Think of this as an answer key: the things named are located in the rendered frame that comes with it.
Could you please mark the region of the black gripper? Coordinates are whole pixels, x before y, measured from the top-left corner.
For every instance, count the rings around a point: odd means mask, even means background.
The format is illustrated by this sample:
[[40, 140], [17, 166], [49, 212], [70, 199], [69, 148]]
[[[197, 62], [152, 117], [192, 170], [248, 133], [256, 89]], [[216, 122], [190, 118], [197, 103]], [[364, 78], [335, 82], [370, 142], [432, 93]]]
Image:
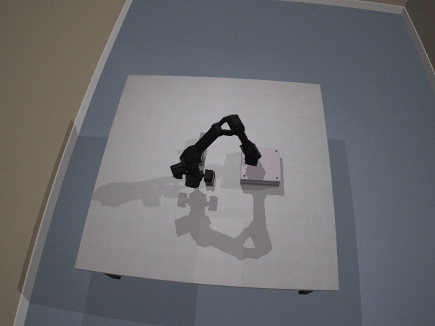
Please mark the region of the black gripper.
[[[198, 168], [198, 170], [195, 173], [191, 173], [188, 170], [186, 171], [186, 175], [185, 178], [187, 177], [187, 174], [191, 174], [191, 175], [198, 175], [199, 179], [198, 181], [202, 181], [203, 177], [204, 177], [204, 182], [208, 182], [211, 183], [212, 182], [212, 178], [213, 178], [213, 171], [212, 170], [207, 170], [205, 169], [205, 173], [203, 173], [202, 170], [199, 170], [200, 168]], [[175, 177], [176, 179], [182, 179], [182, 175]]]

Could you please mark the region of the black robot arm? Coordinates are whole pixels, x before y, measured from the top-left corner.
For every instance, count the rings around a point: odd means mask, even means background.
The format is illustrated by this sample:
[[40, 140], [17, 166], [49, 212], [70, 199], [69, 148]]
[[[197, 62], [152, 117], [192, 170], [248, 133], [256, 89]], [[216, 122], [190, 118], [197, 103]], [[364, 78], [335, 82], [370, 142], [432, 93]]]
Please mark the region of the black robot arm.
[[[227, 122], [231, 130], [222, 129], [221, 125]], [[202, 153], [212, 142], [218, 137], [226, 135], [236, 135], [239, 137], [242, 145], [242, 149], [245, 155], [245, 164], [257, 166], [258, 159], [262, 157], [255, 143], [252, 143], [245, 134], [245, 126], [243, 125], [238, 115], [227, 115], [223, 117], [219, 122], [212, 124], [211, 128], [199, 139], [199, 141], [186, 148], [179, 157], [180, 163], [170, 166], [173, 177], [186, 174], [188, 170], [191, 173], [195, 173], [198, 170], [198, 164], [203, 162], [201, 160]], [[185, 186], [191, 188], [197, 188], [200, 185], [198, 181], [198, 175], [187, 174]]]

